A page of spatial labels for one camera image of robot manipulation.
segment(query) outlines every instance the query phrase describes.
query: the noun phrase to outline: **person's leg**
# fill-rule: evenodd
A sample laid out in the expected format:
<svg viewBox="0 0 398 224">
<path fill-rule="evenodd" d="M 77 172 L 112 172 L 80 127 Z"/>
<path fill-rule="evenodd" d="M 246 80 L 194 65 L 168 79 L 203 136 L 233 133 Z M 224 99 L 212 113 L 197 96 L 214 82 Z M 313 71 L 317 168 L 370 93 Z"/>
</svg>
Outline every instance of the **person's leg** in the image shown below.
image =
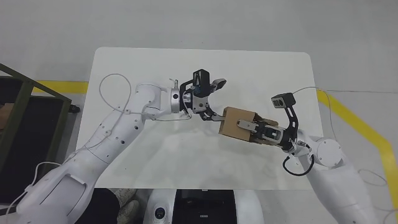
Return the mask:
<svg viewBox="0 0 398 224">
<path fill-rule="evenodd" d="M 109 189 L 94 189 L 93 196 L 77 224 L 117 224 L 119 200 Z"/>
</svg>

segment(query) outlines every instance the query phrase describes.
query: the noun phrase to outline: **black cable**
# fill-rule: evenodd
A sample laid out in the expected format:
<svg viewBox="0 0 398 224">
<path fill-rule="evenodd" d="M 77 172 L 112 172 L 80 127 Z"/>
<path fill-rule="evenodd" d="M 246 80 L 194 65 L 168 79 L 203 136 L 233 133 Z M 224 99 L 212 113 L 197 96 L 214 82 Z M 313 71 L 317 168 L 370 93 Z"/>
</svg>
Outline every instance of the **black cable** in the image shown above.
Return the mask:
<svg viewBox="0 0 398 224">
<path fill-rule="evenodd" d="M 293 172 L 289 171 L 289 170 L 286 168 L 286 162 L 287 162 L 289 159 L 290 159 L 290 157 L 287 156 L 286 159 L 285 159 L 285 161 L 282 163 L 282 167 L 287 171 L 287 173 L 289 173 L 290 175 L 295 175 L 296 177 L 302 177 L 303 175 L 307 175 L 307 174 L 311 171 L 311 169 L 312 169 L 312 167 L 313 167 L 313 164 L 314 164 L 314 162 L 315 162 L 315 159 L 314 159 L 313 154 L 312 154 L 312 155 L 311 155 L 312 161 L 311 161 L 311 165 L 310 165 L 310 167 L 308 168 L 308 170 L 307 170 L 306 172 L 304 172 L 304 173 L 296 174 L 296 173 L 293 173 Z"/>
</svg>

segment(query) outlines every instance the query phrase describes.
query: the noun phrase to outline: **black panel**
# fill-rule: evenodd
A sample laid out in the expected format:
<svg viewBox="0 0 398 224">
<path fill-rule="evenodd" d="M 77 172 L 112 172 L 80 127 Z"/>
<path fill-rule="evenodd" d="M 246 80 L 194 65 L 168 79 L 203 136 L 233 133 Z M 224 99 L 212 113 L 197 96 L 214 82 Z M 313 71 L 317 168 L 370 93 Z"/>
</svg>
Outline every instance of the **black panel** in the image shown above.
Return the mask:
<svg viewBox="0 0 398 224">
<path fill-rule="evenodd" d="M 0 77 L 0 105 L 15 103 L 22 83 L 12 77 Z"/>
<path fill-rule="evenodd" d="M 237 224 L 233 190 L 177 190 L 172 224 Z"/>
<path fill-rule="evenodd" d="M 0 203 L 10 204 L 17 198 L 32 182 L 36 165 L 46 160 L 62 104 L 62 100 L 52 97 L 29 99 L 0 171 Z"/>
</svg>

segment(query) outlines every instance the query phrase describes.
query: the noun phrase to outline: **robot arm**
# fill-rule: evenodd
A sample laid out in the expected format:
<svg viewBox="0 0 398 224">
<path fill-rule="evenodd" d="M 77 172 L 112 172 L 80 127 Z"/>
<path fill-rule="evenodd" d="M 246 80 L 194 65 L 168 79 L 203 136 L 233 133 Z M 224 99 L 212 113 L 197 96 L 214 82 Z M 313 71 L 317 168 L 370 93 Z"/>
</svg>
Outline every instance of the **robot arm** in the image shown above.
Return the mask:
<svg viewBox="0 0 398 224">
<path fill-rule="evenodd" d="M 75 223 L 88 206 L 100 175 L 138 137 L 147 119 L 180 111 L 187 113 L 185 106 L 201 116 L 210 112 L 212 118 L 218 116 L 211 110 L 207 98 L 226 81 L 222 79 L 217 85 L 210 85 L 208 80 L 209 73 L 199 70 L 193 73 L 193 80 L 184 83 L 194 82 L 192 88 L 196 89 L 193 91 L 190 88 L 180 92 L 178 81 L 174 88 L 154 83 L 138 85 L 123 111 L 112 111 L 82 148 L 33 187 L 26 188 L 27 194 L 17 206 L 18 223 Z M 161 109 L 162 91 L 167 92 L 166 109 Z M 190 96 L 189 102 L 180 101 L 184 93 L 185 98 Z"/>
<path fill-rule="evenodd" d="M 308 136 L 299 129 L 293 94 L 284 93 L 271 100 L 274 107 L 285 109 L 290 122 L 288 128 L 244 120 L 239 120 L 237 125 L 250 130 L 252 142 L 278 146 L 288 153 L 284 169 L 292 175 L 306 175 L 319 201 L 339 224 L 378 223 L 365 184 L 337 141 Z M 291 156 L 298 157 L 304 173 L 287 170 L 285 163 Z"/>
</svg>

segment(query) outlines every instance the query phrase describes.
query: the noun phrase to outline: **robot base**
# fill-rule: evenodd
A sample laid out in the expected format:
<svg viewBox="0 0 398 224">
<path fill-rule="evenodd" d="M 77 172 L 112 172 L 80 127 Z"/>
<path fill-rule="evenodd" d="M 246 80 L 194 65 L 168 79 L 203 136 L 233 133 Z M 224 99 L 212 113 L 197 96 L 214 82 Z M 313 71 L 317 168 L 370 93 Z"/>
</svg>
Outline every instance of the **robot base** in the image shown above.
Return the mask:
<svg viewBox="0 0 398 224">
<path fill-rule="evenodd" d="M 264 224 L 253 190 L 155 189 L 149 197 L 144 224 Z"/>
</svg>

